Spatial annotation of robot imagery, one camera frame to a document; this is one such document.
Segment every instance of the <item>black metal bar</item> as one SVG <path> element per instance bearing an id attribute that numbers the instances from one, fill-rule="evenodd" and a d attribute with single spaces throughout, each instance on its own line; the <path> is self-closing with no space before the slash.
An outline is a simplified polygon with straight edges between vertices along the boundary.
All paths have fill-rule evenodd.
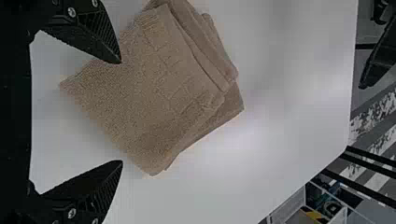
<path id="1" fill-rule="evenodd" d="M 357 44 L 355 49 L 374 49 L 376 44 Z"/>
<path id="2" fill-rule="evenodd" d="M 358 149 L 358 148 L 355 148 L 355 147 L 347 147 L 346 151 L 350 152 L 350 153 L 353 153 L 353 154 L 356 154 L 356 155 L 360 155 L 360 156 L 372 159 L 374 161 L 379 161 L 379 162 L 381 162 L 383 164 L 386 164 L 386 165 L 389 165 L 389 166 L 392 166 L 392 167 L 396 168 L 396 161 L 390 160 L 388 158 L 377 156 L 377 155 L 375 155 L 373 153 L 370 153 L 370 152 L 367 152 L 367 151 L 364 151 L 364 150 L 361 150 L 361 149 Z"/>
<path id="3" fill-rule="evenodd" d="M 396 209 L 396 201 L 383 195 L 383 194 L 380 194 L 372 189 L 368 189 L 368 188 L 366 188 L 352 180 L 349 180 L 343 176 L 340 176 L 328 169 L 324 169 L 321 172 L 321 174 L 326 175 L 327 177 L 332 178 L 334 180 L 340 181 L 341 183 L 347 185 L 348 187 L 350 187 L 354 190 L 357 190 L 357 191 L 359 191 L 359 192 L 361 192 L 361 193 L 363 193 L 363 194 L 365 194 L 365 195 L 367 195 L 381 203 L 384 203 L 385 205 L 387 205 L 393 209 Z"/>
<path id="4" fill-rule="evenodd" d="M 343 160 L 346 160 L 346 161 L 351 161 L 351 162 L 356 163 L 356 164 L 358 164 L 360 166 L 366 167 L 367 169 L 370 169 L 372 171 L 376 171 L 376 172 L 380 173 L 381 175 L 387 175 L 390 178 L 396 179 L 396 173 L 395 172 L 393 172 L 391 170 L 387 170 L 387 169 L 382 168 L 380 166 L 374 165 L 374 164 L 372 164 L 370 162 L 360 160 L 360 159 L 355 158 L 353 156 L 349 156 L 349 155 L 347 155 L 345 153 L 342 154 L 339 158 L 341 158 Z"/>

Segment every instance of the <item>floor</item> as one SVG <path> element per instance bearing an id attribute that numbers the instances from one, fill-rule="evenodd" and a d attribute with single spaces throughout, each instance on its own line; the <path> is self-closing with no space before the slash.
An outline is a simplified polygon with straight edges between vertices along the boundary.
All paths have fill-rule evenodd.
<path id="1" fill-rule="evenodd" d="M 378 26 L 374 22 L 370 21 L 372 2 L 372 0 L 360 0 L 357 43 L 373 43 L 382 34 L 384 26 Z M 389 110 L 389 107 L 394 106 L 395 104 L 396 66 L 393 66 L 372 88 L 368 88 L 366 90 L 358 89 L 361 71 L 370 53 L 370 50 L 356 50 L 355 52 L 351 119 L 353 119 L 354 116 L 359 116 L 365 113 L 369 106 L 372 106 L 381 100 L 386 103 L 379 107 L 380 111 Z M 365 134 L 359 140 L 353 142 L 352 145 L 364 150 L 371 149 L 376 151 L 377 154 L 382 154 L 384 157 L 395 159 L 395 124 L 396 113 L 389 113 L 389 115 L 387 115 L 382 121 L 378 122 L 370 132 Z M 339 161 L 336 164 L 333 164 L 332 168 L 342 173 L 342 170 L 344 170 L 346 166 L 347 165 L 342 164 L 342 162 Z M 387 177 L 375 174 L 372 171 L 358 171 L 357 169 L 349 169 L 349 171 L 354 174 L 349 174 L 348 176 L 355 178 L 359 183 L 384 194 L 388 194 L 392 198 L 396 199 L 396 180 L 388 179 Z"/>

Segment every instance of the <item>towel fold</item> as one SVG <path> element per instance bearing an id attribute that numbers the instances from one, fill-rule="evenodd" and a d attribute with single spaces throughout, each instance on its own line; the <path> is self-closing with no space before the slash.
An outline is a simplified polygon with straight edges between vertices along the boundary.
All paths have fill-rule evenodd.
<path id="1" fill-rule="evenodd" d="M 150 175 L 244 108 L 214 22 L 185 0 L 150 1 L 120 51 L 122 64 L 92 60 L 60 86 Z"/>

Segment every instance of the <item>white table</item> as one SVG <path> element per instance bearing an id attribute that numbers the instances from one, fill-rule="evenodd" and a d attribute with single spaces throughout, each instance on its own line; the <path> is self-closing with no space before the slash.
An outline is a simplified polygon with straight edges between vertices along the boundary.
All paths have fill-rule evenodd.
<path id="1" fill-rule="evenodd" d="M 144 2 L 105 1 L 116 31 Z M 59 95 L 59 82 L 91 57 L 38 34 L 31 166 L 38 191 L 122 159 L 106 223 L 256 224 L 344 150 L 357 0 L 191 2 L 213 16 L 239 68 L 246 111 L 150 178 Z"/>

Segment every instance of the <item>white object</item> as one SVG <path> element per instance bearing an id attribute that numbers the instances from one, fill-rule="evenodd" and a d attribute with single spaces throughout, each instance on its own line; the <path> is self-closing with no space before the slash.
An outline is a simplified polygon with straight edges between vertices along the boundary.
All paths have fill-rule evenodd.
<path id="1" fill-rule="evenodd" d="M 39 192 L 122 159 L 105 223 L 257 224 L 345 149 L 357 0 L 191 2 L 212 15 L 246 110 L 151 178 L 59 95 L 59 82 L 91 56 L 40 33 L 31 47 Z M 116 32 L 146 3 L 104 1 Z"/>

